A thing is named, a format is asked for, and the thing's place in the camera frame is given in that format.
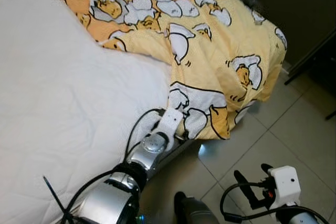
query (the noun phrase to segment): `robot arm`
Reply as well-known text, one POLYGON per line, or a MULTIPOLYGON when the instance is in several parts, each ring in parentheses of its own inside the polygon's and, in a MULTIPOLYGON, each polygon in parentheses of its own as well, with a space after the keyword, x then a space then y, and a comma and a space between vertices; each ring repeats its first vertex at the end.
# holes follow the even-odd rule
POLYGON ((78 217, 94 224, 135 223, 141 191, 160 156, 172 148, 182 117, 179 111, 167 109, 156 129, 131 151, 126 162, 89 192, 79 207, 78 217))

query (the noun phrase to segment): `dark wall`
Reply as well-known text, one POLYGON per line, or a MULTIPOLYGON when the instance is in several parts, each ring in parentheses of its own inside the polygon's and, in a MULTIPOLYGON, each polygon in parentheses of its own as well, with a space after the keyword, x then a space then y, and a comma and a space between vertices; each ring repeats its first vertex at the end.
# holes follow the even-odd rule
POLYGON ((304 58, 336 26, 336 0, 259 0, 263 15, 279 26, 288 41, 286 61, 304 58))

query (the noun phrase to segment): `mattress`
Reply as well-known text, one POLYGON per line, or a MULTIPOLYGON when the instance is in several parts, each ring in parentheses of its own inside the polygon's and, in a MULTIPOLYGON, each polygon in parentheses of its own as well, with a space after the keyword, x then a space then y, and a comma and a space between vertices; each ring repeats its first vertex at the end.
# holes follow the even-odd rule
POLYGON ((111 169, 131 127, 166 106, 170 67, 103 49, 61 0, 0 0, 0 223, 51 223, 111 169))

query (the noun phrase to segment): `beige floor tile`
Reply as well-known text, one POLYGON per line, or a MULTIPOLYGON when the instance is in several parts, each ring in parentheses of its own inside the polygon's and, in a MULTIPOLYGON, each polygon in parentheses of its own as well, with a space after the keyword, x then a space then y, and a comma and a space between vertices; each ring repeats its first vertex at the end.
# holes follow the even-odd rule
MULTIPOLYGON (((211 212, 216 216, 220 224, 227 223, 224 220, 223 215, 219 209, 219 203, 221 202, 221 197, 224 190, 219 184, 216 184, 211 190, 202 198, 202 201, 208 206, 211 212)), ((230 212, 237 215, 244 215, 243 212, 236 206, 231 198, 227 197, 224 201, 224 211, 230 212)))
POLYGON ((265 132, 266 128, 247 113, 232 130, 230 140, 203 141, 198 157, 220 180, 265 132))
POLYGON ((334 212, 332 213, 332 215, 329 219, 329 224, 336 224, 335 212, 336 212, 336 210, 334 209, 334 212))
MULTIPOLYGON (((234 170, 239 170, 250 182, 258 182, 266 177, 260 165, 267 163, 274 167, 290 165, 296 168, 301 186, 301 205, 309 207, 325 218, 329 218, 335 202, 335 193, 330 190, 310 169, 299 161, 274 135, 266 132, 261 139, 232 167, 232 169, 219 182, 225 189, 236 181, 234 170)), ((261 190, 256 189, 256 196, 261 198, 261 190)), ((256 213, 252 211, 243 193, 237 189, 229 194, 237 206, 247 215, 256 213)), ((272 223, 271 219, 256 219, 252 223, 272 223)))
POLYGON ((336 178, 336 123, 301 97, 270 129, 332 190, 336 178))
POLYGON ((300 96, 295 88, 285 86, 283 79, 279 78, 269 100, 263 103, 256 102, 248 112, 266 128, 270 128, 300 96))
POLYGON ((216 179, 197 158, 199 143, 189 148, 151 178, 140 200, 140 213, 146 223, 175 223, 174 196, 183 191, 200 199, 216 183, 216 179))

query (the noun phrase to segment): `yellow duvet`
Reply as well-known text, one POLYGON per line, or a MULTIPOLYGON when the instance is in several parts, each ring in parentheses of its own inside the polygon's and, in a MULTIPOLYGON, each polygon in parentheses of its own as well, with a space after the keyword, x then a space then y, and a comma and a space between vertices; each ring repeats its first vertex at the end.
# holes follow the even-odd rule
POLYGON ((287 50, 279 28, 240 0, 63 0, 105 48, 172 66, 168 105, 188 138, 222 138, 269 98, 287 50))

